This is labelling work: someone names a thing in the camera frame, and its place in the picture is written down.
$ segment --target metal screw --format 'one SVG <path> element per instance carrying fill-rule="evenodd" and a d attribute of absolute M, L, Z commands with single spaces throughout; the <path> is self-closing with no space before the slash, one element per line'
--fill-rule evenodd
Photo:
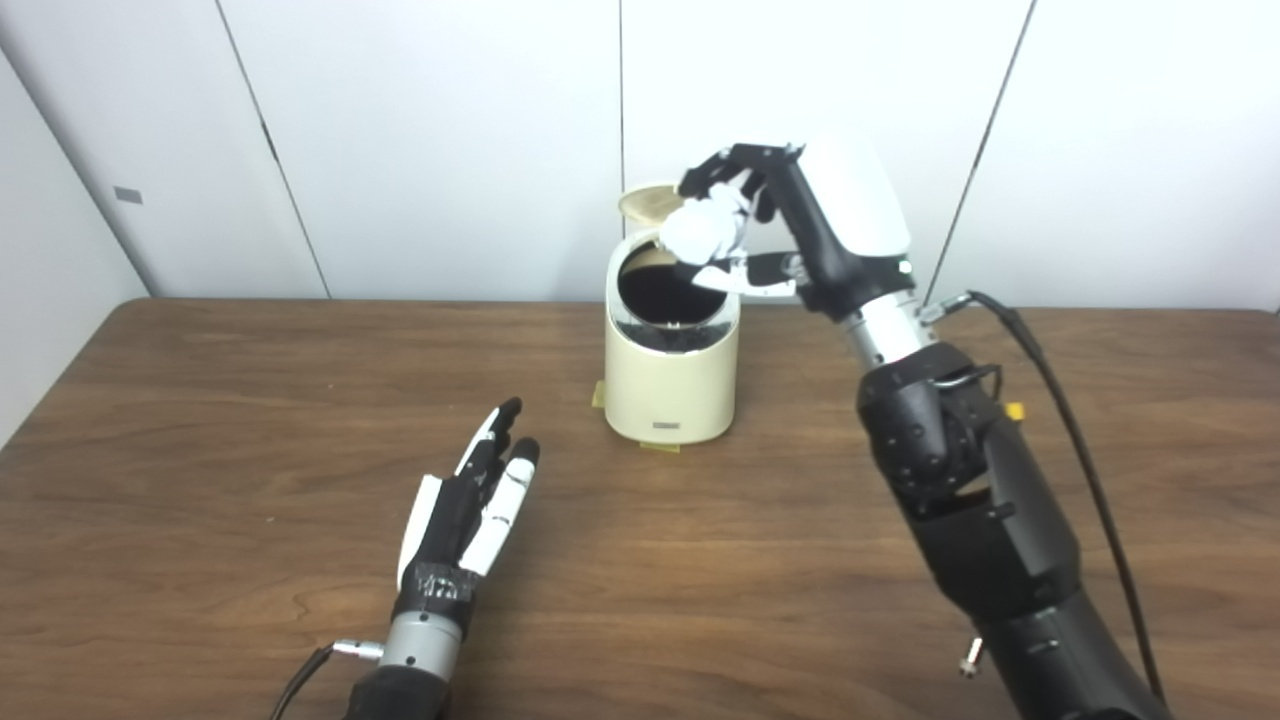
<path fill-rule="evenodd" d="M 960 661 L 960 675 L 974 679 L 982 671 L 978 662 L 982 660 L 982 638 L 973 638 L 969 643 L 969 655 Z"/>

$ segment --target gray label on wall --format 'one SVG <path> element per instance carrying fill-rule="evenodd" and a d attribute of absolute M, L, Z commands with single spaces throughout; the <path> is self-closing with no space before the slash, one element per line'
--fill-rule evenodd
<path fill-rule="evenodd" d="M 118 184 L 111 186 L 115 190 L 115 199 L 123 200 L 124 202 L 137 202 L 142 205 L 142 191 L 133 190 L 132 187 L 120 187 Z"/>

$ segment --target robotic arm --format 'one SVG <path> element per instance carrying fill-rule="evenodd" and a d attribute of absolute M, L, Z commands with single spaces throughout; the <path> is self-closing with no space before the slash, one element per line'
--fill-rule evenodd
<path fill-rule="evenodd" d="M 507 541 L 538 465 L 538 442 L 524 438 L 511 446 L 520 410 L 518 397 L 494 409 L 451 478 L 422 478 L 404 529 L 387 642 L 342 639 L 316 651 L 271 720 L 279 720 L 293 693 L 333 652 L 378 662 L 352 688 L 344 720 L 448 717 L 449 680 L 471 625 L 476 585 Z"/>
<path fill-rule="evenodd" d="M 876 464 L 942 593 L 979 634 L 963 670 L 989 652 L 1028 720 L 1172 720 L 1085 593 L 1066 516 L 979 382 L 989 366 L 938 341 L 933 322 L 969 297 L 922 307 L 906 224 L 870 146 L 735 145 L 689 170 L 678 192 L 685 204 L 659 241 L 685 277 L 794 291 L 851 336 L 868 368 L 858 411 Z M 760 222 L 781 213 L 799 254 L 749 256 L 753 209 Z"/>

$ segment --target silver metal cylinder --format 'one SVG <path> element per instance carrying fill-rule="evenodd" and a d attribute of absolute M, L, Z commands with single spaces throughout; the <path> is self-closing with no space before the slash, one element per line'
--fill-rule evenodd
<path fill-rule="evenodd" d="M 401 612 L 392 620 L 378 665 L 406 665 L 448 680 L 461 646 L 462 630 L 452 620 L 426 612 Z"/>
<path fill-rule="evenodd" d="M 909 290 L 872 300 L 841 325 L 868 370 L 901 360 L 938 340 L 920 318 L 920 301 Z"/>

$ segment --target white wall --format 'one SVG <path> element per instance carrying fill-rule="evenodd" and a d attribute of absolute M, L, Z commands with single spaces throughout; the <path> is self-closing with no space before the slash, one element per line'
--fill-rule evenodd
<path fill-rule="evenodd" d="M 0 55 L 0 446 L 138 275 Z"/>
<path fill-rule="evenodd" d="M 602 296 L 616 3 L 223 8 L 334 297 Z"/>
<path fill-rule="evenodd" d="M 933 275 L 1027 0 L 623 0 L 630 184 L 678 179 L 716 150 L 861 128 Z M 794 246 L 781 219 L 749 238 Z"/>
<path fill-rule="evenodd" d="M 934 297 L 1280 307 L 1280 4 L 1042 1 Z"/>
<path fill-rule="evenodd" d="M 0 46 L 159 293 L 324 297 L 212 0 L 0 0 Z"/>

